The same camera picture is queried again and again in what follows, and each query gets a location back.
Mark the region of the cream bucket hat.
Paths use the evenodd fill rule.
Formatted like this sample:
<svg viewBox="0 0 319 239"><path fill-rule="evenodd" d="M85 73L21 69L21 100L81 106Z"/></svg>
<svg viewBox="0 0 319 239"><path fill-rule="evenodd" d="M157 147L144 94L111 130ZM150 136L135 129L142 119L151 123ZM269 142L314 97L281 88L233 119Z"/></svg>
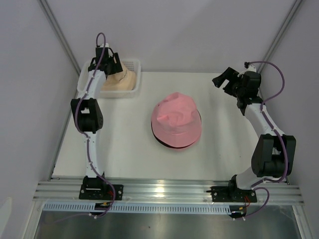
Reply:
<svg viewBox="0 0 319 239"><path fill-rule="evenodd" d="M103 84L101 91L131 91L137 81L135 72L130 71L122 62L122 72L110 75Z"/></svg>

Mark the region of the black bucket hat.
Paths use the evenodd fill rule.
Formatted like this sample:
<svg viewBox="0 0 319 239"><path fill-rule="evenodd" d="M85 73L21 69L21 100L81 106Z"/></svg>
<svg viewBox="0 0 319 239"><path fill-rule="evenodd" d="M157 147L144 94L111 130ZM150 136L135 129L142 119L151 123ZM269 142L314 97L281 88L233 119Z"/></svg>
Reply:
<svg viewBox="0 0 319 239"><path fill-rule="evenodd" d="M153 134L154 138L157 140L158 143L160 143L161 145L163 145L163 146L166 147L166 148L169 147L169 146L171 146L171 145L166 144L165 142L161 141L159 138L157 138L157 136L155 135L155 133L154 133L154 131L153 131L153 124L152 124L152 123L151 123L151 130L152 130L152 134ZM192 144L190 144L190 145L192 145L192 146L196 145L196 144L199 142L200 137L201 137L201 136L199 136L199 137L197 138L197 140L195 140L195 141L194 141Z"/></svg>

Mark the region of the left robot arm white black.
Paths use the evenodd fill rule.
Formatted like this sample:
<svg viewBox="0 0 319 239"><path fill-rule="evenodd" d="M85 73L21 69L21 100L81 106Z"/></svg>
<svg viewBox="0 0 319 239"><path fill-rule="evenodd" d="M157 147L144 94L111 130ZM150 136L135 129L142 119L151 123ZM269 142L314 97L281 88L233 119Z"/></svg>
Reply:
<svg viewBox="0 0 319 239"><path fill-rule="evenodd" d="M96 47L94 57L88 67L88 79L84 89L77 98L71 100L71 110L74 124L83 136L86 151L86 176L80 191L80 199L114 198L116 190L104 176L104 170L98 153L99 133L104 119L97 97L108 75L114 72L114 66L119 62L118 56L107 44Z"/></svg>

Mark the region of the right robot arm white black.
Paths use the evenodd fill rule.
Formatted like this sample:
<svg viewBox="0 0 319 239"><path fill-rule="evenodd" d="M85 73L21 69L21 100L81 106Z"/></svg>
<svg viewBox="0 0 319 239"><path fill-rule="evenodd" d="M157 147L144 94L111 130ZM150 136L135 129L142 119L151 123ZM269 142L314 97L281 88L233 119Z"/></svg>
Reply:
<svg viewBox="0 0 319 239"><path fill-rule="evenodd" d="M212 80L220 88L237 99L237 107L250 122L258 136L251 158L251 166L234 175L226 187L211 187L215 202L241 202L245 196L253 197L257 186L263 183L281 183L291 174L297 141L285 134L271 119L265 102L259 96L261 74L254 65L246 63L246 71L239 73L228 67Z"/></svg>

